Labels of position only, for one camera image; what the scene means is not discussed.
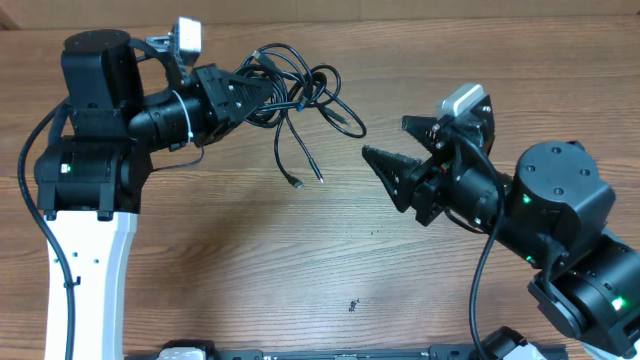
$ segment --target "cable connector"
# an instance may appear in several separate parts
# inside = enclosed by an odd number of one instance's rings
[[[309,105],[309,99],[307,99],[304,94],[300,94],[298,101],[300,102],[298,104],[298,108],[296,109],[298,112],[301,112],[305,107],[307,107],[307,105]]]
[[[351,124],[349,124],[349,121],[347,121],[347,119],[345,117],[343,117],[342,115],[338,114],[337,112],[329,109],[328,107],[322,107],[322,111],[325,112],[325,114],[327,114],[327,116],[329,116],[330,118],[336,120],[337,122],[343,124],[343,125],[347,125],[348,127],[351,127]]]
[[[298,179],[293,175],[286,174],[285,178],[287,179],[289,184],[291,184],[291,186],[293,186],[296,189],[300,189],[304,187],[304,184],[302,183],[302,181],[300,181],[300,179]]]
[[[313,158],[309,158],[309,165],[311,165],[311,169],[313,169],[313,172],[316,174],[318,180],[320,180],[321,183],[324,183],[322,173],[320,172],[320,169],[318,168],[318,165],[316,165],[316,162],[315,160],[313,160]]]
[[[253,58],[256,59],[256,61],[266,70],[276,74],[281,72],[280,69],[276,66],[276,63],[273,62],[273,60],[269,59],[268,56],[264,55],[258,50],[253,52]]]

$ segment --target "black cable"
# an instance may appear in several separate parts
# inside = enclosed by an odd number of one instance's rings
[[[547,247],[547,256],[544,262],[544,268],[542,269],[542,288],[544,293],[551,299],[551,301],[557,301],[556,296],[551,291],[551,270],[553,269],[553,264],[558,258],[558,249],[557,244],[553,238],[549,235],[544,236],[544,242]]]
[[[162,170],[170,170],[170,169],[179,169],[179,168],[185,168],[185,167],[189,167],[189,166],[194,166],[194,165],[198,165],[200,163],[200,161],[202,161],[202,158],[204,158],[204,146],[200,147],[200,157],[188,162],[188,163],[184,163],[184,164],[177,164],[177,165],[169,165],[169,166],[163,166],[163,167],[159,167],[159,168],[155,168],[153,170],[151,170],[151,172],[158,172],[158,171],[162,171]]]
[[[67,261],[67,257],[64,255],[58,240],[55,235],[44,221],[36,204],[33,202],[33,198],[31,197],[31,193],[29,192],[29,187],[27,186],[27,180],[25,175],[25,165],[27,160],[27,155],[29,154],[29,150],[33,145],[34,141],[42,132],[42,130],[47,126],[47,124],[53,119],[58,108],[64,106],[66,99],[61,102],[58,106],[56,106],[47,116],[42,119],[42,121],[36,126],[35,129],[31,132],[31,135],[25,141],[22,150],[20,151],[20,156],[18,157],[18,185],[20,186],[20,192],[22,193],[22,198],[24,199],[25,204],[27,205],[27,209],[33,216],[33,220],[35,220],[36,224],[40,227],[42,232],[44,233],[47,241],[49,241],[49,245],[53,249],[53,252],[56,254],[58,258],[58,263],[60,264],[60,268],[62,269],[62,275],[64,277],[64,286],[67,290],[67,342],[65,349],[65,359],[72,360],[73,359],[73,342],[75,340],[75,297],[73,287],[75,286],[75,282],[73,280],[73,276],[71,275],[71,268],[69,267],[69,263]]]
[[[64,125],[66,124],[67,117],[69,116],[69,106],[70,104],[67,101],[64,101],[61,106],[57,107],[56,113],[53,117],[53,122],[51,123],[51,128],[49,129],[49,145],[60,143],[62,132],[64,131]]]
[[[496,191],[498,192],[498,214],[496,216],[495,224],[493,224],[493,229],[491,229],[491,233],[489,234],[489,238],[484,245],[484,249],[482,250],[480,259],[478,260],[478,266],[476,267],[475,274],[473,275],[471,292],[469,294],[469,327],[471,328],[471,337],[473,338],[473,344],[475,345],[481,359],[490,360],[486,351],[484,351],[484,349],[482,348],[480,336],[478,335],[478,325],[476,323],[476,299],[478,296],[478,287],[480,286],[480,277],[482,276],[482,270],[484,269],[484,265],[489,258],[491,246],[493,246],[493,243],[498,236],[498,232],[500,232],[500,228],[502,227],[505,204],[504,187],[500,183],[498,171],[496,171],[496,168],[493,166],[491,161],[489,161],[489,157],[487,156],[487,154],[485,154],[476,144],[471,142],[471,140],[467,139],[462,134],[458,134],[458,136],[456,136],[456,140],[458,143],[464,145],[464,147],[466,147],[467,150],[471,152],[476,161],[480,162],[486,168],[486,170],[489,171],[491,180],[496,187]]]
[[[460,226],[461,228],[470,231],[474,234],[484,234],[485,232],[482,230],[478,230],[472,226],[469,226],[468,224],[465,224],[462,220],[458,219],[457,217],[455,217],[455,215],[453,215],[451,213],[451,210],[449,208],[444,209],[444,214],[449,218],[449,220],[451,220],[454,224]]]
[[[274,51],[273,49],[276,48],[287,50],[297,62],[289,56]],[[284,60],[293,68],[293,71],[283,71],[279,69],[273,60],[271,60],[271,57]],[[336,80],[336,87],[333,91],[327,89],[328,78],[324,73],[325,71],[331,73]],[[252,55],[245,58],[234,73],[247,78],[260,78],[271,81],[273,95],[267,103],[259,106],[245,121],[258,127],[276,128],[273,144],[276,164],[289,184],[296,188],[303,186],[302,181],[289,174],[280,161],[278,142],[282,125],[285,122],[300,145],[300,148],[305,153],[305,156],[307,156],[316,177],[322,182],[324,179],[313,156],[295,130],[289,117],[289,110],[296,109],[300,112],[306,108],[315,108],[332,127],[342,134],[352,138],[362,138],[367,134],[367,128],[362,120],[338,97],[342,88],[342,79],[338,70],[327,64],[310,68],[302,56],[289,45],[274,43],[259,48]],[[360,133],[353,133],[343,128],[341,125],[350,126],[349,122],[331,110],[329,108],[331,104],[337,104],[341,107],[353,118],[362,131]]]

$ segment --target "zip tie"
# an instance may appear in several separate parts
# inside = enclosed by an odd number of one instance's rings
[[[180,97],[180,94],[178,94],[178,92],[175,90],[172,90],[172,91],[178,98],[178,101],[180,101],[180,105],[182,105],[182,110],[184,111],[184,117],[187,119],[187,144],[188,144],[191,142],[191,140],[193,140],[193,132],[191,132],[191,119],[189,119],[189,112],[187,111],[187,107],[184,105],[184,101],[182,101],[182,97]]]
[[[65,289],[69,289],[69,288],[73,289],[74,287],[76,287],[76,286],[79,286],[79,285],[80,285],[80,279],[81,279],[81,277],[80,277],[80,276],[77,276],[77,277],[76,277],[76,281],[65,282],[65,283],[63,284],[63,286],[64,286],[64,288],[65,288]]]

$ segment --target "black cylinder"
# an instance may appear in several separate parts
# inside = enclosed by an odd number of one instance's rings
[[[450,189],[445,198],[453,211],[484,230],[493,227],[498,213],[498,192],[491,178],[478,169],[469,168],[454,179]]]
[[[184,108],[175,95],[164,103],[144,108],[129,122],[129,136],[152,152],[186,143],[189,126],[184,109],[189,114],[191,132],[196,134],[203,131],[202,106],[195,97],[183,96],[182,100]]]

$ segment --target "wood grain surface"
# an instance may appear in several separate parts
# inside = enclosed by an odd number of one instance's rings
[[[640,0],[0,0],[10,28],[633,15]]]
[[[133,35],[162,34],[166,27]],[[41,359],[48,269],[45,240],[16,182],[20,147],[67,94],[62,41],[72,31],[0,34],[0,358]],[[428,115],[461,84],[491,93],[492,161],[511,173],[529,146],[579,139],[617,193],[610,227],[640,248],[640,17],[490,19],[205,28],[200,64],[234,69],[260,45],[286,42],[310,64],[336,66],[342,98],[366,122],[353,140],[313,111],[293,115],[325,175],[314,180],[288,131],[276,168],[273,131],[242,125],[206,148],[192,169],[153,174],[127,274],[125,349],[176,338],[271,351],[407,348],[470,342],[467,300],[485,237],[445,218],[428,228],[396,212],[360,156],[364,144],[426,153],[400,131],[405,114]],[[146,90],[165,86],[142,65]],[[28,162],[44,149],[41,139]],[[194,149],[154,155],[189,160]],[[30,182],[32,191],[35,184]],[[496,245],[480,286],[481,336],[508,325],[531,340],[564,339],[538,312],[535,274]],[[349,304],[360,299],[356,311]]]

